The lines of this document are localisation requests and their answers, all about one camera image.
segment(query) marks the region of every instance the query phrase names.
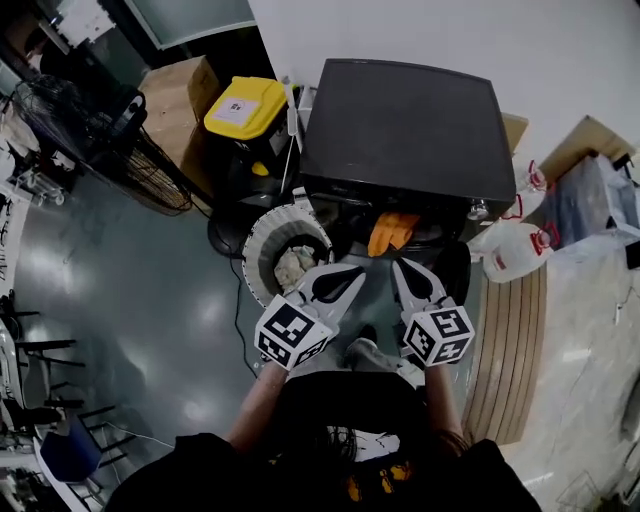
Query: wooden slats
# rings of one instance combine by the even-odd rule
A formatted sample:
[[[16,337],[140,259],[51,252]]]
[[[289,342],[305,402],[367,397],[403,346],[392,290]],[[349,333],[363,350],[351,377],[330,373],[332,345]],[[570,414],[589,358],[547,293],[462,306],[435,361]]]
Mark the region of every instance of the wooden slats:
[[[544,335],[546,265],[506,284],[483,282],[465,436],[508,444],[522,437]]]

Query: white wall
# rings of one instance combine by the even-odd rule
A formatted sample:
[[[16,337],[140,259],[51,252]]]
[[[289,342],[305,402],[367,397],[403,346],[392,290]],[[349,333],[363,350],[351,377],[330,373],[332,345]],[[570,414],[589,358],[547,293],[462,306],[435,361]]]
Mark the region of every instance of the white wall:
[[[585,114],[640,142],[634,0],[249,0],[277,76],[317,85],[328,57],[428,64],[488,78],[531,125],[541,161]]]

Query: plastic jug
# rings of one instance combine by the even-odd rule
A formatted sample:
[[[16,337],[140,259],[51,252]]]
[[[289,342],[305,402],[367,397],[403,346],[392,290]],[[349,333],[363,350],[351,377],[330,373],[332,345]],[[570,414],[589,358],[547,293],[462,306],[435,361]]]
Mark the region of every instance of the plastic jug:
[[[507,283],[526,276],[541,267],[553,254],[551,243],[551,236],[538,226],[503,223],[500,243],[483,258],[484,271],[496,283]]]
[[[542,204],[547,192],[547,180],[533,160],[529,163],[527,172],[516,179],[516,189],[516,201],[502,214],[502,220],[520,222]]]

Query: shoe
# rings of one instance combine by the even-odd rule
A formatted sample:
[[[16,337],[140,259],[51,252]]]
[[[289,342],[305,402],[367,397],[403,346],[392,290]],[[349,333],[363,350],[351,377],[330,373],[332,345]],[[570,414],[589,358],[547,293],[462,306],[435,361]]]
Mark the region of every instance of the shoe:
[[[372,341],[375,345],[378,344],[378,333],[376,332],[376,328],[370,324],[365,325],[360,330],[360,334],[358,334],[358,338],[365,338],[369,341]]]

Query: electric fan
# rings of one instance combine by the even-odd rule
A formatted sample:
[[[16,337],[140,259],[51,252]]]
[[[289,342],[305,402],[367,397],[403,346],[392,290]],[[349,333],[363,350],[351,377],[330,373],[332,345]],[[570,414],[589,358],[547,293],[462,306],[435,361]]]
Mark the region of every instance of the electric fan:
[[[142,128],[147,113],[137,89],[98,95],[41,75],[18,84],[13,103],[38,136],[141,204],[165,215],[191,208],[187,178]]]

